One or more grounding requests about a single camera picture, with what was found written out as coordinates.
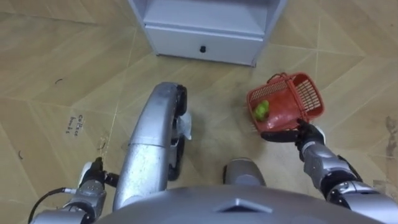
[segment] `tiled floor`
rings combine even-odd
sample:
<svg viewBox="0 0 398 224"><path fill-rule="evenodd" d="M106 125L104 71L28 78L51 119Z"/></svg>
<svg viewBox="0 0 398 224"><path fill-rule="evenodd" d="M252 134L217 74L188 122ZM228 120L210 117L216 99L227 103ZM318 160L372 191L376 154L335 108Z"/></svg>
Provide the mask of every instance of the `tiled floor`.
<svg viewBox="0 0 398 224"><path fill-rule="evenodd" d="M292 0L256 68L156 57L123 0L39 2L0 0L4 223L25 223L39 196L76 185L96 156L117 172L136 119L162 81L187 86L193 116L182 176L169 187L219 184L223 165L246 156L268 186L320 197L293 145L251 131L246 93L278 72L302 71L316 81L326 113L315 122L328 145L366 183L398 199L397 0ZM77 136L67 133L79 116ZM54 196L41 209L65 200Z"/></svg>

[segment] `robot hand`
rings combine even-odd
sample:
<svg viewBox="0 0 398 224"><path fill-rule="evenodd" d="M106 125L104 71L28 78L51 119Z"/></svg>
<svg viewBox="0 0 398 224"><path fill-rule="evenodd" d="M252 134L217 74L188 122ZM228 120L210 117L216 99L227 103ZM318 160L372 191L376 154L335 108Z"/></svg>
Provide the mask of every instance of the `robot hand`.
<svg viewBox="0 0 398 224"><path fill-rule="evenodd" d="M303 152L312 144L318 143L325 145L326 137L323 131L302 119L297 120L299 126L297 128L297 138L295 145L300 152L300 160L304 162Z"/></svg>

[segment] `robot leg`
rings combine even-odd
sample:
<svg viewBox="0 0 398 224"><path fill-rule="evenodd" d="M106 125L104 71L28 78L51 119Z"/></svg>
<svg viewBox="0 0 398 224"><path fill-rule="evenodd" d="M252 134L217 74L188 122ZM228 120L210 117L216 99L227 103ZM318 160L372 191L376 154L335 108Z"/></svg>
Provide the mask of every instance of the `robot leg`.
<svg viewBox="0 0 398 224"><path fill-rule="evenodd" d="M258 166L248 158L233 159L224 167L223 183L266 186Z"/></svg>

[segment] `writing on floor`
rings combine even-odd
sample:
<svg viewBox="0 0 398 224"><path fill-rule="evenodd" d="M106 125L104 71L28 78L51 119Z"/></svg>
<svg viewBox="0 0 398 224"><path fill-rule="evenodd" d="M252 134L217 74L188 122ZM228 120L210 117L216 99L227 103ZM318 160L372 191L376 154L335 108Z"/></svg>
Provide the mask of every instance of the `writing on floor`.
<svg viewBox="0 0 398 224"><path fill-rule="evenodd" d="M77 118L71 116L69 119L68 128L65 131L65 133L78 136L79 131L82 129L83 129L83 115L79 115Z"/></svg>

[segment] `red basket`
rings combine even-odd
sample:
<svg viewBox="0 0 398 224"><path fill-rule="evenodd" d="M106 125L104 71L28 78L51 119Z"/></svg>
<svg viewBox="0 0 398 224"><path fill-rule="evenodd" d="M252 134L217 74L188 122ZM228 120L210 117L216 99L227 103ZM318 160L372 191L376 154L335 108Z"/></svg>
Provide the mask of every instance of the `red basket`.
<svg viewBox="0 0 398 224"><path fill-rule="evenodd" d="M264 100L269 102L269 115L265 121L258 121L253 110ZM247 103L254 125L260 133L295 129L298 118L309 122L324 111L319 91L305 73L274 75L267 84L248 93Z"/></svg>

